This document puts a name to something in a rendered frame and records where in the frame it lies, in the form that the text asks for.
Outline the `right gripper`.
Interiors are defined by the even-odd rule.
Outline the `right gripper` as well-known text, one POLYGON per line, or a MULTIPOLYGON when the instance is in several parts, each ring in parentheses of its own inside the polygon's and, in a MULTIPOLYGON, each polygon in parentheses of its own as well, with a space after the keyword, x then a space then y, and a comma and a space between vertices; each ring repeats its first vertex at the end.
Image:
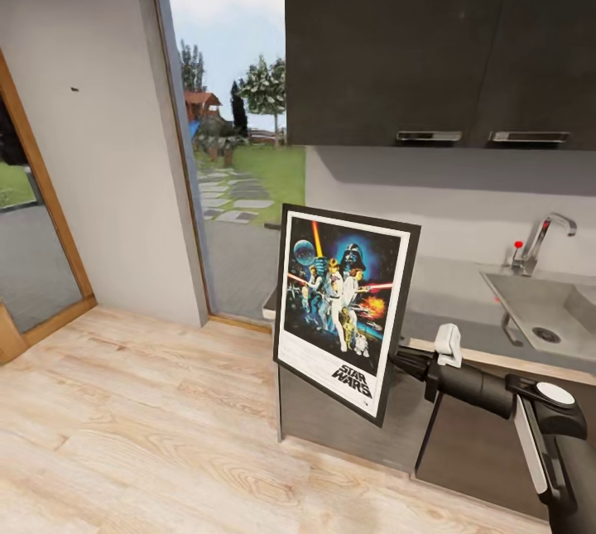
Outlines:
MULTIPOLYGON (((426 380, 425 399, 435 403, 438 392, 458 398, 472 406, 480 407, 482 402, 483 370, 466 363, 460 368, 450 364, 438 364, 440 353, 434 357, 398 351, 387 354, 387 360, 409 373, 419 381, 426 380)), ((482 408, 482 407, 481 407, 482 408)))

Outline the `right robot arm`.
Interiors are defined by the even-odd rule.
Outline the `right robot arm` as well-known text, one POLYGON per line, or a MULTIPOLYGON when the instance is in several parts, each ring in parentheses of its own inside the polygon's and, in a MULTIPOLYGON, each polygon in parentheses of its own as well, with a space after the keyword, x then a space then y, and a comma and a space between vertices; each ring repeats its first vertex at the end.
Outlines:
POLYGON ((512 415, 533 483, 547 505, 552 534, 596 534, 596 448, 577 400, 566 390, 513 373, 501 378, 461 363, 457 325, 441 325, 434 357, 398 351, 387 360, 438 392, 512 415))

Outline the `poster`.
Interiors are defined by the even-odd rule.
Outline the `poster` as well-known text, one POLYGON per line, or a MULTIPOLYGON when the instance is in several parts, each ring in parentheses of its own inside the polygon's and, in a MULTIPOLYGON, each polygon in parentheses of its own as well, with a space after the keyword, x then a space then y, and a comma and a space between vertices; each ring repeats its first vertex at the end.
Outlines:
POLYGON ((282 204, 273 361, 382 428, 419 224, 282 204))

